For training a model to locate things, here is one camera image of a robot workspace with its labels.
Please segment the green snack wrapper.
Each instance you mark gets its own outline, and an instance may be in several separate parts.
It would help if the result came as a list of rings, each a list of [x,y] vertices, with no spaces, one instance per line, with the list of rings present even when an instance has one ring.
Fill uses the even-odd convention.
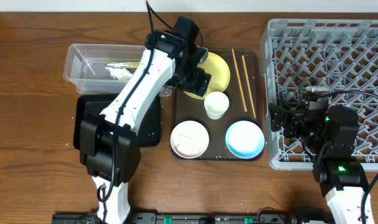
[[[110,62],[105,66],[107,68],[138,68],[139,62]]]

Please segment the white tissue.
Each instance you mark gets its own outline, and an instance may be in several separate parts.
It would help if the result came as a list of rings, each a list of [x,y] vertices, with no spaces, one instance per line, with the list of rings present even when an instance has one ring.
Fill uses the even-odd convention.
[[[114,80],[118,80],[121,82],[126,83],[133,76],[133,74],[128,69],[123,67],[107,67],[106,69],[110,72],[110,75]]]

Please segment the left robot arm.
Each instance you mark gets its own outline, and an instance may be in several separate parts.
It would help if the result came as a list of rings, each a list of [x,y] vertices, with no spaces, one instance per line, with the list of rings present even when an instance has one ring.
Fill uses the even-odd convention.
[[[97,187],[97,222],[124,223],[128,218],[128,182],[141,159],[138,131],[160,89],[172,84],[205,95],[211,75],[198,67],[207,58],[207,49],[195,43],[199,32],[186,17],[179,17],[171,30],[152,29],[138,68],[107,107],[90,114],[85,97],[78,99],[82,120],[73,145]]]

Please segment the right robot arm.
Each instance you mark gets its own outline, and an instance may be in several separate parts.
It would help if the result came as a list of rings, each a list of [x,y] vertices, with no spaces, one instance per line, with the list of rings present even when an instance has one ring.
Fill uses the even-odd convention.
[[[269,103],[271,130],[300,138],[309,149],[313,177],[335,223],[373,223],[370,184],[353,156],[359,132],[356,111],[329,105],[327,97],[309,100],[299,110]]]

